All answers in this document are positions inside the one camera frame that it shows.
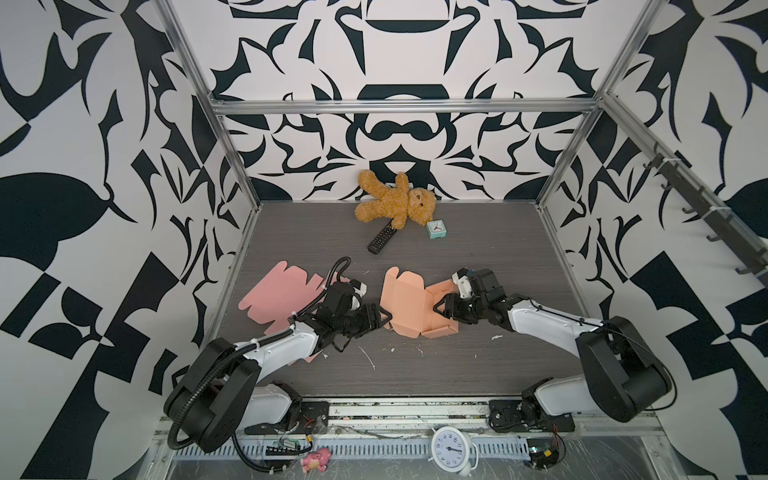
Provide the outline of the circuit board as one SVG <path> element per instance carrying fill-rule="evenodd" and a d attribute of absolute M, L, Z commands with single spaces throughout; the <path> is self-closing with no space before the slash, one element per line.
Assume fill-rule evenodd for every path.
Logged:
<path fill-rule="evenodd" d="M 531 439 L 528 443 L 529 459 L 523 464 L 536 471 L 547 471 L 559 465 L 567 455 L 565 441 L 555 435 L 549 440 Z"/>
<path fill-rule="evenodd" d="M 299 440 L 282 439 L 275 444 L 269 445 L 264 450 L 267 457 L 276 456 L 300 456 L 309 453 L 313 449 L 314 443 L 311 436 L 307 436 L 304 442 Z"/>

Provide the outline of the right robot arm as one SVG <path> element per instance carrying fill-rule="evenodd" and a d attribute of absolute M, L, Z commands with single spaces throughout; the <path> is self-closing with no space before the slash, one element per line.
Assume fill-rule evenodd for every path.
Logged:
<path fill-rule="evenodd" d="M 580 361 L 580 375 L 545 379 L 523 393 L 520 410 L 527 425 L 535 418 L 592 412 L 626 423 L 677 393 L 666 365 L 626 318 L 585 318 L 508 294 L 489 269 L 461 269 L 451 281 L 457 291 L 436 301 L 435 313 L 462 324 L 486 321 L 532 336 Z"/>

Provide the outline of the small pink toy figure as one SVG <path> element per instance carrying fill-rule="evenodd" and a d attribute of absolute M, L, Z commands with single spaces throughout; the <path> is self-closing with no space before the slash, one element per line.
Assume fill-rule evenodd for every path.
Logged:
<path fill-rule="evenodd" d="M 301 460 L 302 471 L 304 473 L 309 473 L 313 470 L 325 472 L 331 457 L 332 452 L 326 447 L 310 452 Z"/>

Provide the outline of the white round analog clock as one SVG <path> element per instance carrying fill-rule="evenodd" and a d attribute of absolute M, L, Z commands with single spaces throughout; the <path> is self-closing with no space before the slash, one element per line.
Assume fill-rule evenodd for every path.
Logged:
<path fill-rule="evenodd" d="M 479 450 L 466 433 L 443 426 L 432 436 L 429 460 L 444 472 L 468 477 L 478 467 Z"/>

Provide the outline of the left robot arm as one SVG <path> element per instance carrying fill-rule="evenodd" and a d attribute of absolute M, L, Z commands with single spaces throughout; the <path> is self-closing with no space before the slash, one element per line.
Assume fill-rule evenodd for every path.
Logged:
<path fill-rule="evenodd" d="M 294 312 L 289 327 L 278 333 L 239 343 L 223 338 L 208 343 L 165 401 L 164 414 L 172 421 L 169 448 L 196 445 L 210 453 L 235 435 L 247 410 L 270 414 L 263 419 L 268 424 L 281 421 L 294 402 L 290 392 L 279 387 L 254 400 L 257 384 L 328 346 L 341 352 L 334 343 L 339 335 L 351 341 L 392 320 L 392 313 L 362 297 L 359 281 L 337 281 Z"/>

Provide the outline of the small teal alarm clock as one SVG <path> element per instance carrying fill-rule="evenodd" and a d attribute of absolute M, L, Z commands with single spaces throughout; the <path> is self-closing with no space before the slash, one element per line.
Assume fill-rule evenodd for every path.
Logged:
<path fill-rule="evenodd" d="M 433 220 L 426 224 L 426 229 L 430 239 L 445 238 L 447 228 L 443 220 Z"/>

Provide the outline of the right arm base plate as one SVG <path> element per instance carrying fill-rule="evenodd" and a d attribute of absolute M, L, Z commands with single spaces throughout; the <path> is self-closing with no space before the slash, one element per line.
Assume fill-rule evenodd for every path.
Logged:
<path fill-rule="evenodd" d="M 576 430 L 571 414 L 550 416 L 531 401 L 491 400 L 488 406 L 488 424 L 496 433 L 572 433 Z"/>

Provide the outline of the brown teddy bear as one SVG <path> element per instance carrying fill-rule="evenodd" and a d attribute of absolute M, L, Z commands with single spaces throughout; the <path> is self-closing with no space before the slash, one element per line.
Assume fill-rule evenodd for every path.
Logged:
<path fill-rule="evenodd" d="M 411 188 L 403 172 L 396 174 L 394 187 L 385 185 L 371 170 L 364 170 L 358 175 L 358 184 L 373 197 L 371 201 L 360 203 L 355 208 L 358 221 L 367 223 L 388 218 L 393 229 L 401 230 L 408 220 L 421 226 L 434 220 L 437 204 L 435 194 L 424 188 Z"/>

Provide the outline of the right circuit board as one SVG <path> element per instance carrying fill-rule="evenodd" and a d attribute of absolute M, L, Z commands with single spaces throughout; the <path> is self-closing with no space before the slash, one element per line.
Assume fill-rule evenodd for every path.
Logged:
<path fill-rule="evenodd" d="M 531 439 L 528 443 L 529 459 L 523 464 L 536 471 L 547 471 L 559 465 L 567 455 L 565 441 L 555 435 L 549 440 Z"/>

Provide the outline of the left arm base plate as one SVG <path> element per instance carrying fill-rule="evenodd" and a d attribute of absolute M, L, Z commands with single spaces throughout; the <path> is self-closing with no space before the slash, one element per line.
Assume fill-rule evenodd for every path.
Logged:
<path fill-rule="evenodd" d="M 310 400 L 293 403 L 286 413 L 274 422 L 267 420 L 246 420 L 242 427 L 246 435 L 304 435 L 327 424 L 330 404 L 326 401 Z"/>

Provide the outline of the left circuit board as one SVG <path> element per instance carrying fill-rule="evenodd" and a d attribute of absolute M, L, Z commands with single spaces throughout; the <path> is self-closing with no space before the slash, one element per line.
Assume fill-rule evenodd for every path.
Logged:
<path fill-rule="evenodd" d="M 275 444 L 269 445 L 264 450 L 267 457 L 276 456 L 300 456 L 309 453 L 313 449 L 314 443 L 311 436 L 307 436 L 304 442 L 299 440 L 282 439 Z"/>

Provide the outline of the black remote control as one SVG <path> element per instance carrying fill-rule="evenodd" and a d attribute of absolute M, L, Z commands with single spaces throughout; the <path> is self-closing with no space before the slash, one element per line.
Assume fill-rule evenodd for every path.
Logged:
<path fill-rule="evenodd" d="M 390 219 L 384 228 L 368 244 L 367 250 L 374 255 L 378 255 L 393 239 L 397 232 L 398 230 L 393 227 L 393 220 Z"/>

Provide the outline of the salmon cardboard box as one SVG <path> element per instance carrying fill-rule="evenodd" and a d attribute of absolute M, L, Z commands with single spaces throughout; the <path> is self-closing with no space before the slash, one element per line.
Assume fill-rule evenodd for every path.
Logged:
<path fill-rule="evenodd" d="M 386 328 L 411 339 L 456 334 L 459 323 L 435 313 L 433 307 L 446 294 L 457 292 L 451 280 L 426 287 L 420 275 L 391 267 L 385 274 L 380 300 L 381 308 L 392 314 Z"/>

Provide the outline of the pink flat cardboard box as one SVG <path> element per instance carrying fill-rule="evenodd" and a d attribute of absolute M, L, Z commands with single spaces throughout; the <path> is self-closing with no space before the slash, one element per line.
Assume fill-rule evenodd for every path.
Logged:
<path fill-rule="evenodd" d="M 332 281 L 349 281 L 345 277 L 337 278 L 332 274 Z M 308 273 L 298 266 L 289 266 L 283 260 L 278 262 L 238 303 L 238 309 L 259 325 L 266 325 L 263 335 L 273 336 L 286 329 L 291 329 L 294 313 L 311 303 L 319 294 L 324 293 L 324 276 Z"/>

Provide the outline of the wall hook rack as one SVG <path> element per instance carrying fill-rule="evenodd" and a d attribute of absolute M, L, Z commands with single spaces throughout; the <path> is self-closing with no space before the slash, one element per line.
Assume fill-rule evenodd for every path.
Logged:
<path fill-rule="evenodd" d="M 727 206 L 683 160 L 665 151 L 658 141 L 653 144 L 653 159 L 645 170 L 655 170 L 664 180 L 662 190 L 675 192 L 685 202 L 682 212 L 705 222 L 711 230 L 707 240 L 722 242 L 741 261 L 739 275 L 756 278 L 767 289 L 767 244 L 747 223 Z"/>

